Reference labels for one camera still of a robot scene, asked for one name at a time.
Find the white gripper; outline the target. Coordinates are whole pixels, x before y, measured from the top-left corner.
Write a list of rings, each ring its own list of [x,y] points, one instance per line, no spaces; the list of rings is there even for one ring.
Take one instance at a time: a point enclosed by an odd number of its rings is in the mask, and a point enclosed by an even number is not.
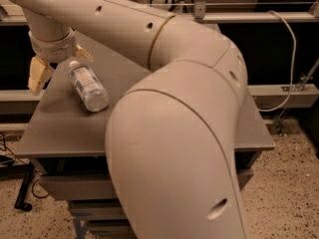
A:
[[[65,37],[57,41],[42,41],[32,32],[29,32],[29,38],[32,49],[37,55],[31,60],[28,80],[28,88],[35,96],[40,94],[54,74],[54,69],[46,62],[59,64],[72,56],[85,59],[89,63],[94,62],[93,56],[77,45],[75,32],[72,29]]]

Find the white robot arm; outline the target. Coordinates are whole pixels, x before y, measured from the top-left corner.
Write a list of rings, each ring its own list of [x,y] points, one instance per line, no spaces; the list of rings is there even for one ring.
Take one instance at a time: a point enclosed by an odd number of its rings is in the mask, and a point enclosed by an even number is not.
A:
[[[138,239],[247,239],[234,162],[247,73],[237,47],[129,0],[10,0],[147,68],[115,105],[105,150]]]

